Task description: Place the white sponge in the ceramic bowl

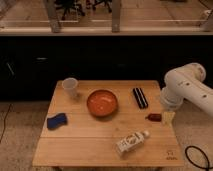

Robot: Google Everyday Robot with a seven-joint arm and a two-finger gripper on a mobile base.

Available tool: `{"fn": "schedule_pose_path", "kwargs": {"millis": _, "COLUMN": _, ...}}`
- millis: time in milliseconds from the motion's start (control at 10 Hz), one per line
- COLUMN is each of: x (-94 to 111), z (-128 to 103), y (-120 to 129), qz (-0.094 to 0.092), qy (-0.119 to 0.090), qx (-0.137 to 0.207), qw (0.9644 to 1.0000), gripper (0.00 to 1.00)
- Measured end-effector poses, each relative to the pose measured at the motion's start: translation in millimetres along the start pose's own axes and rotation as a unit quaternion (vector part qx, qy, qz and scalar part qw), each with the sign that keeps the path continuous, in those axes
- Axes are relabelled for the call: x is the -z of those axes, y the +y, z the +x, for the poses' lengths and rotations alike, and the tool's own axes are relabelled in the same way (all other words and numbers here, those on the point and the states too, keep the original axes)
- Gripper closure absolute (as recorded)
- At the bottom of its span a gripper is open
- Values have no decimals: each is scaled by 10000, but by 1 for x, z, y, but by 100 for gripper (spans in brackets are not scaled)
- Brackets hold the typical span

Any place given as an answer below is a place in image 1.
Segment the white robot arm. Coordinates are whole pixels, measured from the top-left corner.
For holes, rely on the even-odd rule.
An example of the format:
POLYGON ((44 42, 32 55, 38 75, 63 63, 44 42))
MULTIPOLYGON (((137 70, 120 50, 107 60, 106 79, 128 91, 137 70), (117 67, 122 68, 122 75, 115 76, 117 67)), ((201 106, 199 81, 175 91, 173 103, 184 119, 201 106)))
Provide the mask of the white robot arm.
POLYGON ((165 86, 159 101, 165 111, 176 111, 188 100, 213 117, 213 88, 203 81, 206 70, 199 63, 189 63, 169 70, 164 76, 165 86))

